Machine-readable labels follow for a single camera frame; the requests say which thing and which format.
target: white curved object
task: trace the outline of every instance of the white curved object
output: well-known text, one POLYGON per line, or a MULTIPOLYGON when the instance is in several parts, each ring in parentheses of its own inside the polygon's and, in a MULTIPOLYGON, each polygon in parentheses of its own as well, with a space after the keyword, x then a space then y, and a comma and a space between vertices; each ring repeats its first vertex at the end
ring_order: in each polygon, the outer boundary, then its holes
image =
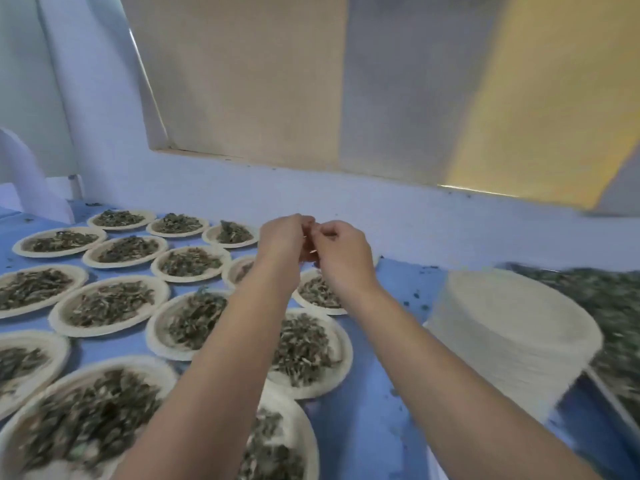
POLYGON ((176 238, 179 238, 179 237, 189 237, 189 236, 192 236, 192 235, 201 234, 206 229, 209 228, 209 221, 208 220, 202 219, 200 217, 196 217, 196 219, 199 220, 200 224, 201 224, 201 227, 197 228, 196 230, 192 230, 192 231, 189 231, 189 232, 180 232, 180 233, 176 233, 176 234, 171 234, 171 233, 168 233, 168 232, 158 232, 158 231, 156 231, 154 229, 154 226, 156 224, 158 224, 158 222, 162 221, 162 219, 163 218, 161 217, 160 219, 156 219, 155 221, 149 223, 147 225, 147 232, 149 234, 158 235, 160 237, 166 237, 168 239, 176 239, 176 238))
MULTIPOLYGON (((231 296, 231 291, 229 290, 209 289, 208 291, 213 294, 224 296, 225 298, 229 298, 229 296, 231 296)), ((197 350, 192 350, 174 343, 166 330, 176 311, 185 304, 186 300, 190 296, 196 293, 197 291, 192 291, 190 293, 176 296, 158 308, 151 316, 147 323, 147 328, 145 329, 147 347, 149 347, 151 352, 159 355, 160 357, 185 362, 192 360, 193 356, 198 353, 197 350)))
POLYGON ((202 233, 202 240, 204 242, 213 244, 214 246, 222 246, 224 249, 244 248, 246 246, 251 246, 252 244, 258 242, 258 240, 260 240, 260 229, 258 229, 257 227, 242 224, 242 222, 236 222, 236 224, 241 225, 242 227, 247 229, 247 231, 251 233, 253 238, 249 239, 248 241, 239 242, 238 244, 223 244, 222 242, 218 241, 218 234, 220 234, 220 231, 222 231, 222 225, 218 224, 217 226, 209 227, 206 231, 204 231, 202 233))
POLYGON ((541 422, 602 346, 578 304, 501 269, 450 272, 426 328, 541 422))
POLYGON ((222 273, 224 266, 230 262, 231 254, 229 254, 229 251, 217 246, 185 246, 182 248, 167 250, 160 254, 160 256, 154 259, 153 263, 151 263, 151 272, 161 280, 170 283, 194 283, 215 278, 217 275, 222 273), (190 249, 201 249, 207 254, 220 259, 220 261, 222 261, 222 265, 220 265, 220 267, 210 267, 204 273, 197 274, 196 276, 172 276, 171 274, 166 274, 161 271, 164 261, 167 260, 171 253, 184 253, 190 249))
POLYGON ((9 394, 0 394, 0 420, 16 412, 31 396, 51 384, 65 368, 71 354, 69 339, 50 331, 0 333, 0 350, 12 347, 39 348, 47 361, 29 374, 9 381, 7 385, 15 389, 9 394))
POLYGON ((259 408, 282 415, 283 432, 279 438, 281 441, 274 438, 275 442, 284 444, 302 456, 305 462, 304 480, 319 480, 320 453, 316 435, 311 421, 300 405, 267 382, 260 396, 259 408))
POLYGON ((164 253, 167 249, 169 249, 169 243, 163 238, 158 237, 156 235, 141 235, 139 236, 146 241, 156 241, 158 243, 158 250, 155 253, 151 253, 148 256, 144 256, 143 258, 133 259, 131 261, 122 261, 122 262, 100 262, 97 260, 98 256, 100 256, 103 252, 105 252, 110 247, 116 245, 126 237, 121 237, 119 239, 112 239, 110 241, 106 241, 101 243, 100 245, 89 249, 82 256, 82 262, 85 266, 94 267, 96 269, 112 269, 116 267, 129 267, 129 266, 137 266, 139 264, 153 261, 160 254, 164 253))
POLYGON ((126 328, 132 327, 144 320, 148 319, 158 307, 164 304, 171 295, 171 289, 164 281, 154 276, 147 276, 145 274, 132 274, 128 276, 118 276, 116 278, 110 278, 108 280, 101 280, 91 283, 83 288, 69 293, 64 299, 60 300, 56 306, 53 307, 51 313, 49 313, 49 325, 52 329, 66 335, 67 337, 98 337, 100 335, 108 335, 126 328), (138 309, 138 313, 122 322, 114 323, 111 325, 103 325, 97 327, 79 327, 68 323, 66 317, 68 317, 80 304, 82 296, 85 294, 91 294, 101 286, 116 285, 118 283, 133 283, 142 281, 150 289, 154 291, 154 302, 146 303, 138 309))
MULTIPOLYGON (((158 386, 158 397, 166 397, 178 380, 178 374, 164 361, 148 355, 128 355, 88 365, 44 389, 32 397, 0 431, 0 478, 29 480, 95 480, 95 475, 83 470, 72 470, 71 465, 63 461, 55 461, 45 468, 33 470, 27 476, 21 472, 20 438, 23 438, 29 427, 28 419, 38 410, 40 403, 47 397, 66 392, 76 387, 92 384, 105 372, 125 369, 140 374, 151 386, 158 386)), ((102 465, 100 479, 108 480, 118 463, 124 457, 115 458, 102 465)))
POLYGON ((58 229, 51 229, 51 230, 45 230, 45 231, 41 231, 41 232, 36 232, 35 234, 31 234, 28 235, 27 237, 21 239, 20 241, 16 242, 13 247, 11 248, 11 250, 18 254, 18 256, 24 256, 26 258, 59 258, 61 256, 69 256, 71 254, 78 254, 78 253, 83 253, 88 249, 94 248, 96 246, 98 246, 99 244, 101 244, 102 242, 106 241, 108 238, 107 233, 105 231, 103 231, 102 229, 98 229, 95 227, 60 227, 58 229), (93 234, 98 236, 98 239, 96 239, 93 242, 90 242, 89 244, 85 245, 85 246, 81 246, 79 248, 73 248, 73 249, 68 249, 68 250, 64 250, 64 251, 54 251, 54 252, 50 252, 50 253, 43 253, 43 252, 35 252, 35 251, 25 251, 22 249, 23 245, 25 245, 25 243, 33 240, 33 239, 43 239, 46 237, 53 237, 55 236, 55 234, 59 231, 63 231, 63 230, 68 230, 68 231, 73 231, 73 232, 78 232, 78 233, 82 233, 82 234, 93 234))
POLYGON ((98 224, 94 224, 94 221, 100 216, 102 215, 101 213, 90 217, 86 224, 88 226, 91 227, 97 227, 98 229, 103 229, 106 231, 119 231, 119 230, 132 230, 132 229, 137 229, 139 227, 146 227, 148 224, 150 224, 151 222, 153 222, 156 218, 155 213, 151 212, 150 210, 141 210, 141 209, 116 209, 114 210, 114 212, 118 212, 118 211, 123 211, 123 210, 128 210, 130 211, 130 213, 135 214, 137 216, 142 216, 144 217, 144 219, 142 219, 140 222, 136 223, 136 224, 131 224, 128 226, 99 226, 98 224))
POLYGON ((226 284, 227 288, 231 290, 236 289, 237 276, 242 270, 242 266, 252 263, 253 261, 255 261, 255 254, 240 256, 222 266, 222 281, 226 284))
POLYGON ((323 377, 318 382, 309 386, 294 387, 291 385, 289 377, 279 371, 271 370, 267 374, 267 380, 274 387, 281 389, 286 395, 293 399, 311 399, 324 395, 336 387, 347 377, 353 364, 353 345, 347 332, 334 319, 327 315, 318 313, 315 310, 306 308, 288 308, 287 316, 293 319, 300 315, 307 314, 317 319, 329 338, 329 347, 332 350, 332 360, 340 360, 336 367, 327 367, 323 377))
POLYGON ((52 296, 51 298, 43 299, 42 301, 38 301, 37 303, 32 303, 27 306, 21 306, 20 308, 12 308, 11 310, 0 310, 0 319, 15 317, 25 313, 40 310, 42 308, 46 308, 47 306, 52 306, 59 302, 62 298, 66 297, 66 295, 68 295, 69 293, 72 293, 73 291, 80 288, 89 279, 89 274, 79 266, 71 266, 70 264, 50 264, 44 266, 28 267, 26 269, 21 269, 20 271, 3 274, 2 276, 0 276, 0 288, 9 284, 9 282, 11 282, 14 279, 15 275, 18 273, 44 271, 45 269, 60 270, 67 276, 69 276, 69 278, 71 278, 73 281, 64 291, 62 291, 62 293, 52 296))
POLYGON ((315 305, 314 303, 311 303, 306 299, 302 298, 302 296, 300 295, 300 292, 298 291, 300 287, 304 285, 306 282, 309 282, 318 276, 322 276, 322 272, 318 268, 308 269, 300 273, 300 284, 298 285, 298 288, 296 288, 296 290, 293 291, 292 298, 300 306, 303 306, 304 308, 308 308, 309 310, 313 310, 321 314, 346 315, 347 310, 345 310, 344 308, 326 308, 324 306, 315 305))

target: person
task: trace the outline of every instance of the person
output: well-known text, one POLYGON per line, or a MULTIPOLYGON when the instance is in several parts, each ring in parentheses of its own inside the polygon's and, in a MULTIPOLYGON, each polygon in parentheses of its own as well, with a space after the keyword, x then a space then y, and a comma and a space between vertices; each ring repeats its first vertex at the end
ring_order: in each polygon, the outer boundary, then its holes
POLYGON ((299 261, 309 260, 312 248, 450 480, 600 478, 380 286, 361 231, 296 214, 262 227, 251 273, 115 480, 236 477, 285 309, 300 282, 299 261))

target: blue table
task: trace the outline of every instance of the blue table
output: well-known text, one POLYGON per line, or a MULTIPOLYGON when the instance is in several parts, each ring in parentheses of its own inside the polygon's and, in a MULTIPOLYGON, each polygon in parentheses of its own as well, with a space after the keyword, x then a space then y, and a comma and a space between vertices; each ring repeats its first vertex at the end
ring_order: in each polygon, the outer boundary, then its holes
MULTIPOLYGON (((89 207, 75 202, 76 219, 82 222, 98 214, 106 206, 89 207)), ((44 262, 64 262, 83 266, 80 256, 37 260, 16 256, 12 245, 19 239, 60 223, 27 214, 0 216, 0 266, 5 272, 16 271, 44 262)), ((110 237, 144 235, 146 232, 110 233, 110 237)), ((202 243, 196 238, 170 239, 172 247, 202 243)), ((255 253, 255 247, 232 250, 237 258, 255 253)), ((121 270, 89 269, 90 282, 121 274, 151 275, 149 263, 121 270)), ((381 259, 378 278, 386 290, 424 322, 446 277, 437 267, 424 267, 390 259, 381 259)), ((196 290, 202 284, 223 288, 219 278, 196 285, 171 284, 176 296, 196 290)), ((293 300, 290 306, 298 306, 293 300)), ((0 332, 15 330, 50 330, 49 309, 0 321, 0 332)), ((426 479, 426 443, 413 423, 380 362, 373 354, 363 332, 348 317, 338 318, 349 334, 354 348, 353 367, 347 379, 331 393, 302 403, 316 432, 320 449, 321 478, 325 480, 414 480, 426 479)), ((146 323, 106 337, 76 341, 65 373, 92 362, 120 355, 149 354, 144 339, 146 323)), ((598 398, 587 380, 581 378, 565 395, 547 427, 590 461, 611 480, 640 478, 637 459, 624 437, 602 411, 598 398)))

